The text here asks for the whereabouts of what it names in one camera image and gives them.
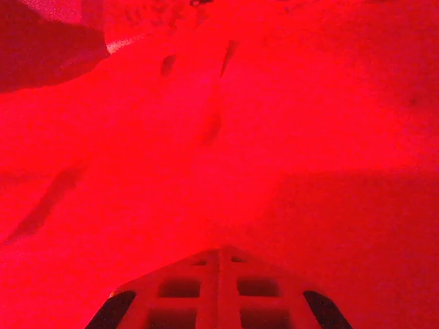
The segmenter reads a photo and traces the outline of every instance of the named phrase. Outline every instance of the snowy ground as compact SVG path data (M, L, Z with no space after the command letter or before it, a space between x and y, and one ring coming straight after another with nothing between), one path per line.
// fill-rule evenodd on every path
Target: snowy ground
M437 328L437 6L328 3L0 95L2 239L85 166L2 247L0 326L84 327L121 283L232 243L324 287L354 328Z

